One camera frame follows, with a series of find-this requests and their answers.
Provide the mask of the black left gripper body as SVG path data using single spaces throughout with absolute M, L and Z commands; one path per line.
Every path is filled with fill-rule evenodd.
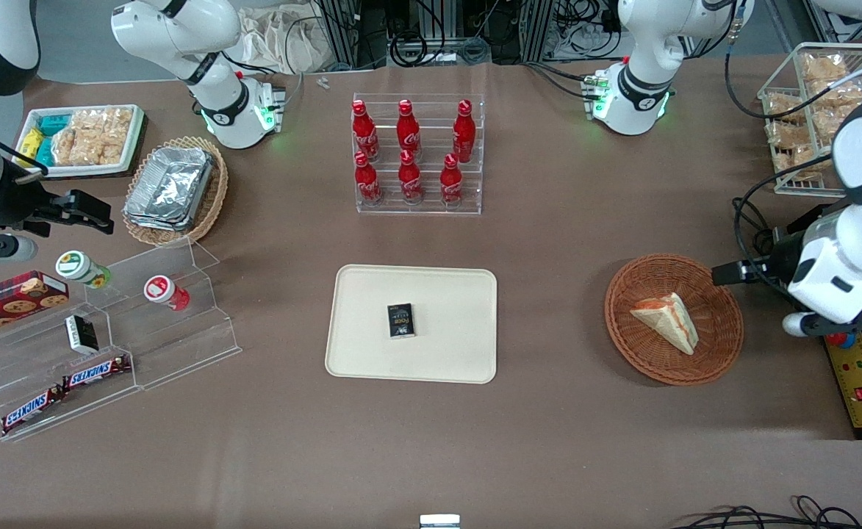
M 804 234 L 758 234 L 759 284 L 787 286 L 800 264 Z

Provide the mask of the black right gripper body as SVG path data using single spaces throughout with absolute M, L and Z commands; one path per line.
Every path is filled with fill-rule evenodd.
M 40 172 L 20 165 L 5 165 L 0 177 L 0 228 L 21 230 L 25 223 L 57 219 L 52 201 L 57 197 L 45 190 Z

